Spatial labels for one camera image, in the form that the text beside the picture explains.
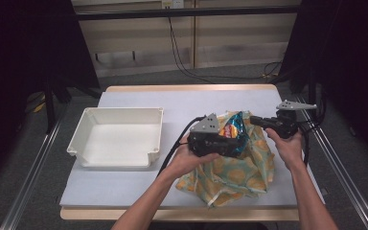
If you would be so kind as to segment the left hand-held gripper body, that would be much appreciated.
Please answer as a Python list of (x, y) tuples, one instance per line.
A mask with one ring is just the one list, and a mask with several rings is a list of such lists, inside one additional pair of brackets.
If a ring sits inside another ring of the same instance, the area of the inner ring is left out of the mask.
[(219, 134), (219, 120), (212, 113), (190, 128), (189, 149), (197, 156), (218, 153), (226, 157), (236, 157), (237, 139)]

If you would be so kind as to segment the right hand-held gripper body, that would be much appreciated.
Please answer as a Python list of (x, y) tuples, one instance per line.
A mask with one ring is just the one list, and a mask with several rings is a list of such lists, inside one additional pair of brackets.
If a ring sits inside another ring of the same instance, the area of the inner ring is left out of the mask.
[(268, 119), (269, 127), (276, 131), (281, 138), (293, 136), (298, 125), (296, 121), (297, 110), (316, 109), (316, 104), (298, 103), (284, 100), (277, 106), (276, 116)]

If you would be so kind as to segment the blue snack packet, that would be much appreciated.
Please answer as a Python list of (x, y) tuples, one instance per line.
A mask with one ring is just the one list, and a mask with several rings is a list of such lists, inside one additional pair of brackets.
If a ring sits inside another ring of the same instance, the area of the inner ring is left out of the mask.
[(246, 147), (249, 141), (246, 125), (241, 111), (227, 111), (218, 116), (219, 135), (226, 138), (235, 138), (238, 147)]

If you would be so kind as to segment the orange-print fabric bag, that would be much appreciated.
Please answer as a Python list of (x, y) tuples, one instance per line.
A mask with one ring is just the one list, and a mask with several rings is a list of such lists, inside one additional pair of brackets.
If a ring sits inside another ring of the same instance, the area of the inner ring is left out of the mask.
[(244, 196), (266, 194), (274, 176), (274, 156), (260, 126), (250, 123), (250, 111), (242, 111), (249, 141), (238, 157), (221, 156), (184, 174), (177, 190), (196, 194), (209, 207), (219, 207)]

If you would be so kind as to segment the person's left hand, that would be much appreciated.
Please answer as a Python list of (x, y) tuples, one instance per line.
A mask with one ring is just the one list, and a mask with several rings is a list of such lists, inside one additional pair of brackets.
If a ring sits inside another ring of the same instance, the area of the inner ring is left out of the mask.
[(166, 173), (173, 178), (179, 178), (194, 170), (198, 165), (209, 163), (219, 158), (219, 154), (217, 153), (209, 153), (204, 156), (195, 155), (189, 149), (187, 139), (188, 134), (179, 141), (179, 147), (175, 151), (172, 161), (166, 168)]

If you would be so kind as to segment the person's right hand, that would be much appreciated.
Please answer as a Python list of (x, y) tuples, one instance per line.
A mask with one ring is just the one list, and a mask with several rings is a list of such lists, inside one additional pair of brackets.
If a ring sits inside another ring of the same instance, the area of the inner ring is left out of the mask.
[(266, 128), (264, 131), (274, 141), (282, 160), (291, 172), (305, 166), (302, 159), (302, 135), (299, 131), (288, 139), (281, 138), (272, 128)]

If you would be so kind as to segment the black metal stand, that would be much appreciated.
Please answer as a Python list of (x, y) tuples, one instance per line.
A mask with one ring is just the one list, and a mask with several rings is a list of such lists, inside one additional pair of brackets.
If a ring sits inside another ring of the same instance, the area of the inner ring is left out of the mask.
[(316, 104), (316, 76), (314, 71), (310, 71), (308, 77), (308, 102)]

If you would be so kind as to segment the light grey table mat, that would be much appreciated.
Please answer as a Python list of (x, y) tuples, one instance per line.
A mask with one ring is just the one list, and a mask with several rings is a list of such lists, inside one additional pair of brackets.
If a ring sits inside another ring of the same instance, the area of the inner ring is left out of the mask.
[(60, 204), (63, 207), (130, 206), (156, 177), (178, 135), (193, 118), (248, 110), (271, 117), (281, 98), (276, 88), (252, 90), (105, 92), (96, 107), (161, 107), (160, 157), (147, 168), (85, 168), (77, 160)]

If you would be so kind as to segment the white plastic bin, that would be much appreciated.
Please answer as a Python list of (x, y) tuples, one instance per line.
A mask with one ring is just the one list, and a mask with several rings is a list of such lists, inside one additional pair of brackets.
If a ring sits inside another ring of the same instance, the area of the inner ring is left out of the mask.
[(160, 157), (161, 107), (87, 107), (67, 148), (85, 168), (147, 168)]

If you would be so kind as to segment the black curtain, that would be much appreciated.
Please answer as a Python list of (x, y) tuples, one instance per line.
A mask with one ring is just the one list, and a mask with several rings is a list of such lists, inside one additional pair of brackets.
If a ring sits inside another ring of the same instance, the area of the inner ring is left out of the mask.
[(280, 79), (315, 79), (368, 145), (368, 0), (301, 0)]
[(71, 0), (0, 0), (0, 162), (31, 94), (67, 103), (69, 87), (98, 86)]

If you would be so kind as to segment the black horizontal bar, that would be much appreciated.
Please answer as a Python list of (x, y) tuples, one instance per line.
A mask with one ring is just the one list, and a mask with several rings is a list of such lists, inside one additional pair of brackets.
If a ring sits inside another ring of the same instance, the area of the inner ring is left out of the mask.
[(237, 7), (237, 8), (99, 11), (99, 12), (79, 12), (76, 14), (76, 18), (79, 21), (160, 18), (160, 17), (172, 18), (172, 17), (190, 17), (190, 16), (297, 13), (299, 12), (299, 10), (300, 10), (299, 6), (289, 5), (289, 6)]

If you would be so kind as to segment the black tripod stand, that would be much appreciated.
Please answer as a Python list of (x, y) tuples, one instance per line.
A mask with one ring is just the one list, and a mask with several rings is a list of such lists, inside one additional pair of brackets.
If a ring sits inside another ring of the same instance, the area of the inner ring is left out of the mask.
[(95, 99), (99, 99), (101, 97), (100, 92), (83, 86), (81, 83), (78, 83), (75, 80), (70, 80), (67, 78), (47, 78), (44, 82), (44, 96), (47, 114), (47, 134), (49, 134), (54, 129), (58, 120), (56, 118), (54, 108), (54, 97), (57, 97), (57, 99), (62, 104), (68, 104), (71, 102), (72, 96), (67, 90), (68, 87), (77, 88), (80, 92), (89, 95)]

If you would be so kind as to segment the yellow tape strip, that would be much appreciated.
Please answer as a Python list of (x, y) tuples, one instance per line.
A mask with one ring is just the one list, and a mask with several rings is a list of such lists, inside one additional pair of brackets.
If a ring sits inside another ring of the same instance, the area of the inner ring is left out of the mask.
[(37, 113), (43, 108), (43, 106), (45, 105), (45, 99), (45, 96), (42, 96), (39, 104), (33, 109), (33, 113)]

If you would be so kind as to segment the metal floor rail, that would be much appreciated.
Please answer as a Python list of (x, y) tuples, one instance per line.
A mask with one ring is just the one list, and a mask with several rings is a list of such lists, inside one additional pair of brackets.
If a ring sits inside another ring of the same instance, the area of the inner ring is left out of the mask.
[(57, 119), (54, 122), (53, 128), (45, 135), (43, 143), (31, 165), (29, 172), (21, 186), (20, 191), (15, 197), (10, 210), (4, 218), (0, 230), (16, 230), (17, 225), (24, 213), (27, 203), (33, 193), (35, 184), (39, 178), (42, 168), (46, 162), (47, 156), (58, 136), (58, 131), (64, 119), (68, 105), (62, 105), (57, 113)]
[(313, 114), (307, 109), (302, 110), (302, 114), (305, 120), (308, 122), (309, 127), (312, 129), (313, 135), (318, 142), (319, 146), (323, 150), (325, 156), (333, 168), (336, 177), (338, 178), (341, 186), (343, 187), (346, 195), (353, 204), (358, 216), (363, 222), (365, 228), (368, 230), (368, 202), (359, 191), (357, 185), (353, 181), (352, 177), (346, 171), (343, 163), (339, 159), (333, 145), (329, 138), (326, 136), (320, 125), (317, 125), (313, 121)]

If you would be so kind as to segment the white wall socket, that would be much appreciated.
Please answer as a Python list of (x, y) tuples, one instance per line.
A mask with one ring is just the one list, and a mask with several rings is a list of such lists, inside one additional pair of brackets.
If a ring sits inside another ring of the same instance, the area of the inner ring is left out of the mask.
[(184, 0), (161, 0), (162, 8), (167, 9), (183, 9)]

